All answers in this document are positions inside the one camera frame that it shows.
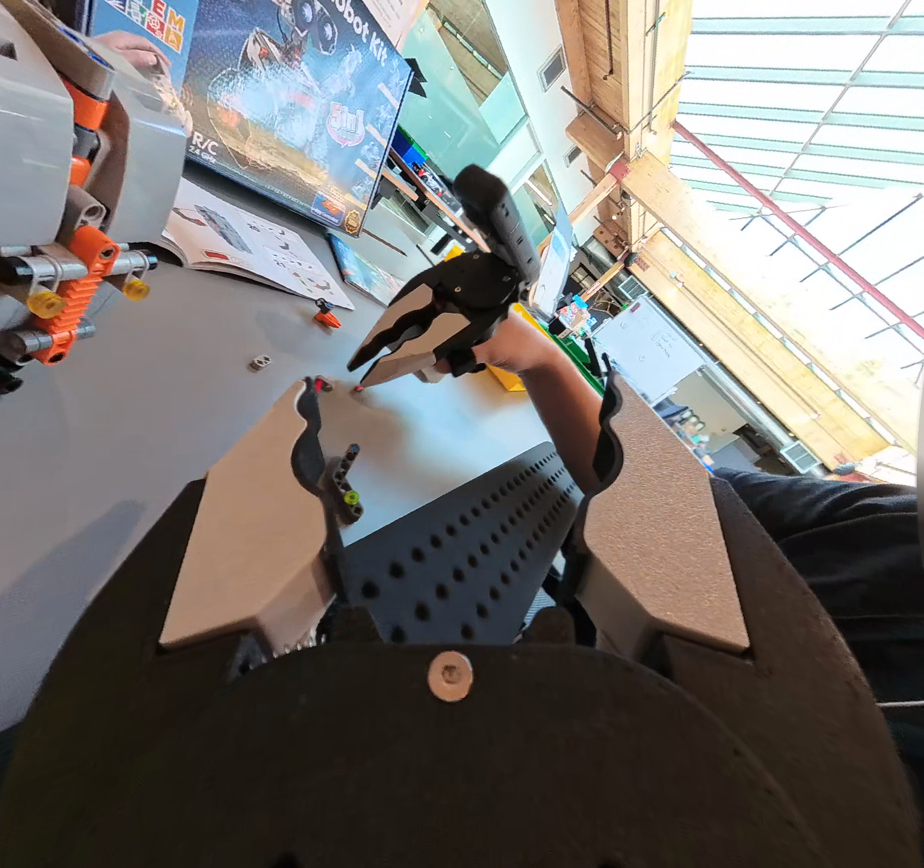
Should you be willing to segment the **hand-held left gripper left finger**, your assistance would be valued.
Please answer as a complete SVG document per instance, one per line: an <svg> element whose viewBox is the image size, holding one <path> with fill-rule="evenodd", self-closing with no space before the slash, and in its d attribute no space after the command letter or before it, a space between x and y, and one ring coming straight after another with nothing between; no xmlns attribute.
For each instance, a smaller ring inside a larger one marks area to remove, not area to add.
<svg viewBox="0 0 924 868"><path fill-rule="evenodd" d="M322 481L317 390L299 379L204 478L159 642L250 631L271 654L305 645L334 598L339 535Z"/></svg>

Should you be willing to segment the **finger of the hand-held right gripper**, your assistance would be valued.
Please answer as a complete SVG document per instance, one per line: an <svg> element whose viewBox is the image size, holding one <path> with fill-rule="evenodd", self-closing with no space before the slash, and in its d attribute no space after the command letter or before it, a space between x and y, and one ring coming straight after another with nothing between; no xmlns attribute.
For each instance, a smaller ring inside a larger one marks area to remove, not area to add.
<svg viewBox="0 0 924 868"><path fill-rule="evenodd" d="M409 282L369 329L348 360L348 371L368 366L368 374L414 374L433 366L436 343L428 335L438 316L433 288Z"/></svg>
<svg viewBox="0 0 924 868"><path fill-rule="evenodd" d="M470 326L460 313L386 309L357 349L357 367L368 365L360 385L378 386L435 366L436 350Z"/></svg>

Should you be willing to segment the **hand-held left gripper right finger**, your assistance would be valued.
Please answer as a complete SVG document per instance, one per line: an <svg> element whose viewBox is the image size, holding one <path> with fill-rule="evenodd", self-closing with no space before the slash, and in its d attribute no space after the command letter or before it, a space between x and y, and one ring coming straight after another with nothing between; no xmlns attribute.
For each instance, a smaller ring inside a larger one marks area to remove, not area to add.
<svg viewBox="0 0 924 868"><path fill-rule="evenodd" d="M574 597L600 649L641 659L662 635L749 648L711 473L615 369L574 524Z"/></svg>

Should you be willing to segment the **grey orange toy robot model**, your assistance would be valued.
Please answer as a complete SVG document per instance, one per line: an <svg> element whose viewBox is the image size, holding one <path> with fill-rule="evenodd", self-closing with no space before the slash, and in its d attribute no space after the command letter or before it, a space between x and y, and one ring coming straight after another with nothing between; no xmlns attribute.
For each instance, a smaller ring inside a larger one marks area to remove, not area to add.
<svg viewBox="0 0 924 868"><path fill-rule="evenodd" d="M156 77L57 20L1 0L1 393L61 364L112 287L150 291L187 134Z"/></svg>

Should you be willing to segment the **grey desk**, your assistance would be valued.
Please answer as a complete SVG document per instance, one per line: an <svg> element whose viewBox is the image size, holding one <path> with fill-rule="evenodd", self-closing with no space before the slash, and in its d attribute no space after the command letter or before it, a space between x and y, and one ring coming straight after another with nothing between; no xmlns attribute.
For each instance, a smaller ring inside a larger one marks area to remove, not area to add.
<svg viewBox="0 0 924 868"><path fill-rule="evenodd" d="M307 300L163 262L149 298L112 296L61 366L2 397L1 725L17 724L100 588L184 486L298 378L357 381L347 361L384 308L347 289L339 330ZM250 371L255 356L272 364ZM352 544L549 440L525 393L487 371L404 377L325 407L326 447L358 442Z"/></svg>

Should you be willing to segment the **person's right hand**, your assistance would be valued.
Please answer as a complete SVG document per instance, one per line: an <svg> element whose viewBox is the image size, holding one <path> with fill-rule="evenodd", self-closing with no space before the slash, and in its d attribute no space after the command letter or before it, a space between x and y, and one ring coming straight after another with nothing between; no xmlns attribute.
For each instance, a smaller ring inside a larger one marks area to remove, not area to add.
<svg viewBox="0 0 924 868"><path fill-rule="evenodd" d="M523 382L562 365L563 354L549 336L511 307L491 336L472 348L477 364L497 367Z"/></svg>

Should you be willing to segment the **blue printed leaflet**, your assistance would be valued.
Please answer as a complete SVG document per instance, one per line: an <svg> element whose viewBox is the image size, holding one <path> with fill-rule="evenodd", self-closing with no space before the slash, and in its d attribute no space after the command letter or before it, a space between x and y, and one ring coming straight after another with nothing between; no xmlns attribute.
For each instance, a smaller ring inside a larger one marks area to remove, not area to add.
<svg viewBox="0 0 924 868"><path fill-rule="evenodd" d="M368 261L335 233L328 231L325 238L342 281L364 296L387 306L404 288L404 281Z"/></svg>

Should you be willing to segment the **yellow storage bin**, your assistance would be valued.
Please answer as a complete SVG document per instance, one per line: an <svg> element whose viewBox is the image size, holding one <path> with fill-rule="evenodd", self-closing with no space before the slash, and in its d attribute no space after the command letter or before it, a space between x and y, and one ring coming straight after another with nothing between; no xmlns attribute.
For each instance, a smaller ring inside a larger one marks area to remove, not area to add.
<svg viewBox="0 0 924 868"><path fill-rule="evenodd" d="M449 251L445 255L445 261L452 260L463 254L465 254L465 250L462 248L462 246L458 243L452 243L449 247ZM512 310L519 314L526 322L528 322L535 330L539 331L545 338L552 338L547 329L537 319L535 319L522 304L514 304ZM498 366L488 366L487 370L507 392L526 392L526 387L516 374Z"/></svg>

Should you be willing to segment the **green storage bin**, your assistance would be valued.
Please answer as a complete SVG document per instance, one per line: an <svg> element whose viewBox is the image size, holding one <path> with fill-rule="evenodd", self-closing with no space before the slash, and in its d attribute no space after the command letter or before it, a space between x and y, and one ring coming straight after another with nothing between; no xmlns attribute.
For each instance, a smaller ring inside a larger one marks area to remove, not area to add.
<svg viewBox="0 0 924 868"><path fill-rule="evenodd" d="M586 350L578 345L573 339L559 339L551 336L552 343L568 358L576 367L586 383L595 390L599 396L603 396L604 383L591 371L590 356Z"/></svg>

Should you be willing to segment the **whiteboard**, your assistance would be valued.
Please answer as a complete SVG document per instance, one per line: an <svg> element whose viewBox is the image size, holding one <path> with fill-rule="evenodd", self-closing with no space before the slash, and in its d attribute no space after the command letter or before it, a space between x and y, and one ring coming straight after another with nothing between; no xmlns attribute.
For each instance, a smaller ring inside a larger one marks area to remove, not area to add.
<svg viewBox="0 0 924 868"><path fill-rule="evenodd" d="M607 320L593 335L621 377L654 405L706 364L699 346L669 320L649 298L641 298Z"/></svg>

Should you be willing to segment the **white instruction booklet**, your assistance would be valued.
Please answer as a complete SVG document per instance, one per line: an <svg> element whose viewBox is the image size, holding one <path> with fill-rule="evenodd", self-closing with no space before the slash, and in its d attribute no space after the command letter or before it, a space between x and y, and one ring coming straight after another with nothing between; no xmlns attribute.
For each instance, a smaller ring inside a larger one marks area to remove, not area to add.
<svg viewBox="0 0 924 868"><path fill-rule="evenodd" d="M355 309L337 277L298 233L184 178L161 246L186 268L244 278L300 298L322 299L332 307Z"/></svg>

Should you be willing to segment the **person's dark shirt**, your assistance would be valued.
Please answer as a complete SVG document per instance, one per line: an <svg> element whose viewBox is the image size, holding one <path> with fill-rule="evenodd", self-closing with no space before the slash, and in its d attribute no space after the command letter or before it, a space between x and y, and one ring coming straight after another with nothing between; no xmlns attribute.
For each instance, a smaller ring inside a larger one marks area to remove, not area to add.
<svg viewBox="0 0 924 868"><path fill-rule="evenodd" d="M841 632L885 713L900 757L923 780L923 568L913 486L720 468Z"/></svg>

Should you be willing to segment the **black perforated panel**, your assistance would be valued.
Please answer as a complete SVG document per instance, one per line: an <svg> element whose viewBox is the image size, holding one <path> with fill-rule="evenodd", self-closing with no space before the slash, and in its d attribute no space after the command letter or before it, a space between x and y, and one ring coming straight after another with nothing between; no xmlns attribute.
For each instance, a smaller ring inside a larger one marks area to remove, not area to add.
<svg viewBox="0 0 924 868"><path fill-rule="evenodd" d="M513 643L580 498L544 441L346 547L337 599L387 643Z"/></svg>

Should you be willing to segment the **blue robot kit box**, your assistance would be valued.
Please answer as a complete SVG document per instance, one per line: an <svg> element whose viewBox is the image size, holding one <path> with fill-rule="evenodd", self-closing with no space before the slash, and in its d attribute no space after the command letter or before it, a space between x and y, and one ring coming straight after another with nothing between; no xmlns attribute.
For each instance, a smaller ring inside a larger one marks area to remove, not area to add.
<svg viewBox="0 0 924 868"><path fill-rule="evenodd" d="M136 35L188 155L358 236L412 79L414 0L41 0L93 38Z"/></svg>

